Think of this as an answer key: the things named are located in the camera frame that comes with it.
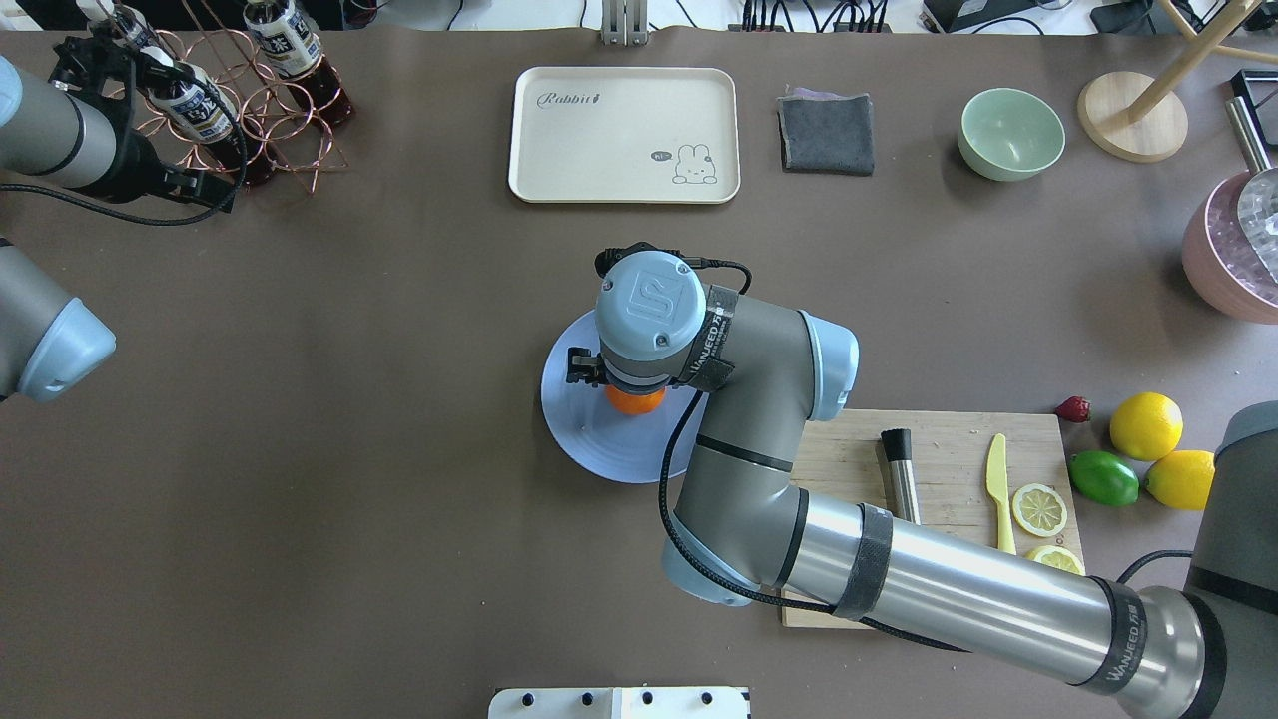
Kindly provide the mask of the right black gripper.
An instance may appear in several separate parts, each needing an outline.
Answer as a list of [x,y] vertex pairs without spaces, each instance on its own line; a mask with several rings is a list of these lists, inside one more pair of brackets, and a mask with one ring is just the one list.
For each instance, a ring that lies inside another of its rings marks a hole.
[[589,347],[567,347],[565,381],[598,387],[604,383],[604,358]]

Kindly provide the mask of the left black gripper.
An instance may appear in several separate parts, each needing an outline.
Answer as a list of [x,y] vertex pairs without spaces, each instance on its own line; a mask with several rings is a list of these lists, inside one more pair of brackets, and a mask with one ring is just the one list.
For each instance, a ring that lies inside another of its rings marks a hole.
[[222,213],[233,209],[236,183],[166,163],[134,126],[133,92],[148,79],[179,79],[183,72],[100,36],[66,37],[54,51],[50,83],[65,86],[74,124],[66,155],[47,170],[51,183],[114,204],[155,195]]

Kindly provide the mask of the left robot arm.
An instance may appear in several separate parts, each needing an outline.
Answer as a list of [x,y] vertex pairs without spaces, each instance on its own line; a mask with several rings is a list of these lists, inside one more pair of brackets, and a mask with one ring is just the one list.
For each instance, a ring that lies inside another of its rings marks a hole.
[[[183,83],[230,115],[233,109],[210,79],[181,61],[141,54],[109,36],[69,36],[54,51],[58,60],[47,78],[3,61],[3,169],[20,176],[20,183],[5,183],[4,193],[43,195],[147,227],[155,220],[127,215],[121,204],[151,195],[201,206],[187,223],[233,209],[244,172],[224,181],[206,170],[165,163],[134,126],[132,96],[104,95],[109,82],[129,95]],[[1,301],[4,397],[49,404],[115,351],[109,327],[12,241],[3,241]]]

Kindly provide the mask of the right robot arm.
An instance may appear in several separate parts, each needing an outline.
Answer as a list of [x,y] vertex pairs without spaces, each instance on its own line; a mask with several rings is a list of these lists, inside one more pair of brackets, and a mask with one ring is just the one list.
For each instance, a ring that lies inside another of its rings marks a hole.
[[1019,558],[794,485],[809,420],[843,409],[859,345],[841,324],[702,284],[645,243],[601,252],[597,354],[566,378],[670,384],[707,407],[668,541],[682,587],[764,602],[767,587],[941,649],[970,650],[1111,696],[1131,716],[1275,715],[1275,404],[1236,412],[1185,586],[1127,584]]

